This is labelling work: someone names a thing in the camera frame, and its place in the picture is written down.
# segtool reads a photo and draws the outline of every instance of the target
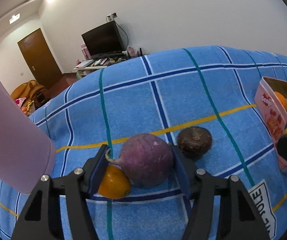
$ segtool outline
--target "purple cylinder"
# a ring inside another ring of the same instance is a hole
[[[55,148],[16,105],[0,82],[0,179],[28,194],[43,174],[51,174]]]

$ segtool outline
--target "white label on cloth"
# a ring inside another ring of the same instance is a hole
[[[248,192],[265,223],[269,238],[274,239],[276,236],[276,217],[271,211],[270,197],[265,180],[263,179]]]

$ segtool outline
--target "wall socket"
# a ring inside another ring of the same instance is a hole
[[[117,18],[117,13],[111,13],[111,14],[107,15],[106,20],[107,20],[107,22],[111,22],[114,20],[114,18]]]

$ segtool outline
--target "turnip root tail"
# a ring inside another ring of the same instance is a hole
[[[111,164],[119,165],[119,162],[120,162],[119,159],[114,160],[114,159],[110,158],[110,152],[111,152],[111,149],[108,149],[106,151],[106,154],[105,154],[106,160]]]

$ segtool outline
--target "brown door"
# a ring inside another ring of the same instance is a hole
[[[37,82],[50,89],[62,77],[45,41],[41,29],[37,29],[18,42],[21,53]]]

